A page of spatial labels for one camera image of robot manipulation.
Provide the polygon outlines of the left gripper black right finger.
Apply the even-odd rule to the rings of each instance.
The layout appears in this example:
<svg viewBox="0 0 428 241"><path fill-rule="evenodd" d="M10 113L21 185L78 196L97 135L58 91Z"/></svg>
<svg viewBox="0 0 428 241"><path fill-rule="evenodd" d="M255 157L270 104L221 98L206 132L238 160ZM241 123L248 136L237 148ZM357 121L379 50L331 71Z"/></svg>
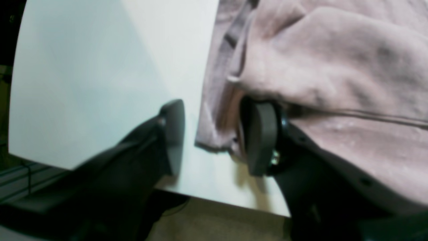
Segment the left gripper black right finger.
<svg viewBox="0 0 428 241"><path fill-rule="evenodd" d="M321 150L284 108L244 97L240 123L249 173L278 184L292 217L292 240L427 240L427 205Z"/></svg>

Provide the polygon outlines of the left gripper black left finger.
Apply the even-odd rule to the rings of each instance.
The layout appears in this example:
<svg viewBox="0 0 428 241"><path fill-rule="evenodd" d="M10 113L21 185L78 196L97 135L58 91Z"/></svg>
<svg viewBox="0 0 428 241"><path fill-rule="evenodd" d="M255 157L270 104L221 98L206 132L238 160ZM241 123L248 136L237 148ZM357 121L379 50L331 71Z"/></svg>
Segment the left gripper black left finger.
<svg viewBox="0 0 428 241"><path fill-rule="evenodd" d="M1 204L1 226L54 241L133 241L157 182L180 171L185 107L172 100L58 181Z"/></svg>

